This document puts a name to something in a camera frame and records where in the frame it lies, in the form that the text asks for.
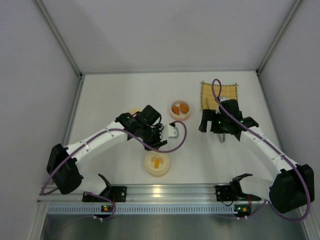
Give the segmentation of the metal tongs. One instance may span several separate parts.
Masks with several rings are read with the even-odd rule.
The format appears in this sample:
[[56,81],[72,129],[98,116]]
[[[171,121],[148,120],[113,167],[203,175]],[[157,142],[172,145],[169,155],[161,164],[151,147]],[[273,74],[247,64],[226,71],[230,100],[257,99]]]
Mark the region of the metal tongs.
[[[210,106],[209,106],[209,101],[208,101],[208,98],[205,98],[205,105],[208,109],[210,109]],[[217,137],[218,137],[218,140],[221,144],[223,144],[226,140],[226,134],[224,133],[223,135],[221,135],[220,133],[217,134]]]

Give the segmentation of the fried food piece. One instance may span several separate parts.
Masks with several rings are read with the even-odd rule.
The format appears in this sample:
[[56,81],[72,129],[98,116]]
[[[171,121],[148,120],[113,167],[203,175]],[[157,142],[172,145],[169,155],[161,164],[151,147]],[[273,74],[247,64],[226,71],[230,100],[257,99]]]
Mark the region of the fried food piece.
[[187,114],[189,112],[189,110],[190,110],[189,106],[187,104],[185,104],[185,103],[180,103],[179,107],[180,107],[180,111],[184,115]]
[[171,111],[177,116],[180,115],[180,107],[178,105],[172,106]]

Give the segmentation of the pink lunch bowl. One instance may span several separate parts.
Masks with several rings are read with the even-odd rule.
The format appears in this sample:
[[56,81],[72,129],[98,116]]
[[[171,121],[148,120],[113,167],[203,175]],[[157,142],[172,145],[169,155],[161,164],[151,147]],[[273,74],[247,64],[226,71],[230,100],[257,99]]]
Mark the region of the pink lunch bowl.
[[[174,105],[177,105],[180,107],[180,103],[184,103],[186,105],[189,106],[189,112],[187,114],[183,114],[179,108],[179,111],[180,111],[180,115],[175,115],[173,112],[172,112],[172,106]],[[174,120],[179,120],[179,121],[185,121],[189,118],[189,116],[191,115],[191,107],[190,107],[190,104],[185,101],[185,100],[175,100],[171,103],[170,107],[169,107],[169,112],[170,112],[170,115],[171,117],[174,119]]]

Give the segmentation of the cream lid orange handle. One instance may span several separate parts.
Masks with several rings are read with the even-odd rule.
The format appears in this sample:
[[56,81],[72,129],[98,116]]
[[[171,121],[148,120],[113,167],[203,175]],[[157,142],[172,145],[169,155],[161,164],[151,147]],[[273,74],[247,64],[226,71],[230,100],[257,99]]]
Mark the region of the cream lid orange handle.
[[151,151],[145,157],[144,165],[147,169],[169,169],[170,168],[170,158],[165,153],[158,153]]

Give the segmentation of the cream lid pink handle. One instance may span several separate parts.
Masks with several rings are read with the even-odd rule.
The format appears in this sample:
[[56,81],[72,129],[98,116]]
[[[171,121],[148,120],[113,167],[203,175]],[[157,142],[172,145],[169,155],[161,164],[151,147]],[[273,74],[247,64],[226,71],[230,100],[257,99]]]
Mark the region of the cream lid pink handle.
[[141,111],[142,111],[141,108],[135,107],[135,108],[130,109],[128,112],[129,112],[131,115],[134,115],[135,113],[141,112]]

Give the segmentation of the orange lunch bowl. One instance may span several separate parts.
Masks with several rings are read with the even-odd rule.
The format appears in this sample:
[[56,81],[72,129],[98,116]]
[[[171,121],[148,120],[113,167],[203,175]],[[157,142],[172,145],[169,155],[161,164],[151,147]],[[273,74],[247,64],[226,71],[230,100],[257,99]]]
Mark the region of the orange lunch bowl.
[[153,177],[162,177],[168,172],[169,168],[164,169],[147,169],[147,172]]

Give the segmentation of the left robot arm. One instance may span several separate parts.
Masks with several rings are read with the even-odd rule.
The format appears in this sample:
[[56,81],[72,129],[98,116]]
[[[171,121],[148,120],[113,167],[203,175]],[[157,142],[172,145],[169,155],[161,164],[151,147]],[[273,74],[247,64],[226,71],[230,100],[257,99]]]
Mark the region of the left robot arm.
[[100,195],[110,187],[101,173],[86,173],[90,161],[107,149],[124,143],[133,137],[148,146],[159,149],[167,144],[161,139],[164,128],[162,116],[152,106],[132,115],[129,112],[118,116],[103,130],[68,146],[60,143],[51,149],[46,170],[61,194],[67,195],[79,189]]

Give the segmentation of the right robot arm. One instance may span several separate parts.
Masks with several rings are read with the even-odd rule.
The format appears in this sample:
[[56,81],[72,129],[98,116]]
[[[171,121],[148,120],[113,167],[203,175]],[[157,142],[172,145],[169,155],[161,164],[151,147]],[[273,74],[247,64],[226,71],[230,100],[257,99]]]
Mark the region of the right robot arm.
[[244,173],[231,181],[236,196],[253,195],[265,199],[281,214],[315,200],[314,171],[280,151],[250,116],[243,117],[235,99],[224,100],[217,109],[203,109],[199,131],[230,134],[244,144],[265,166],[271,179]]

